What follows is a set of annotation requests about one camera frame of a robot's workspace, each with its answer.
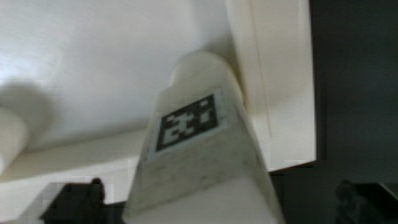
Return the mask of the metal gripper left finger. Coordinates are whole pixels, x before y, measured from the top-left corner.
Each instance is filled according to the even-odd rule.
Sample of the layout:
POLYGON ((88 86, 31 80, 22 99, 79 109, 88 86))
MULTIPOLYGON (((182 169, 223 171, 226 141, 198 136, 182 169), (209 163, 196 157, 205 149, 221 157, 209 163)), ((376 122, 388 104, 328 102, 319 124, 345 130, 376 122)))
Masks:
POLYGON ((45 224, 125 224, 123 203, 105 203, 105 184, 68 183, 40 216, 45 224))

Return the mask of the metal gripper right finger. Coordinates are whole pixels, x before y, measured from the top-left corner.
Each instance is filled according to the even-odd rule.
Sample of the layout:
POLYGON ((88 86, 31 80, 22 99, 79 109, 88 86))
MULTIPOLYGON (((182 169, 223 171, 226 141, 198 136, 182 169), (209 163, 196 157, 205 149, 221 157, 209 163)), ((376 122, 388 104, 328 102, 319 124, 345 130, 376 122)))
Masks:
POLYGON ((398 224, 398 183, 354 183, 336 188, 335 224, 398 224))

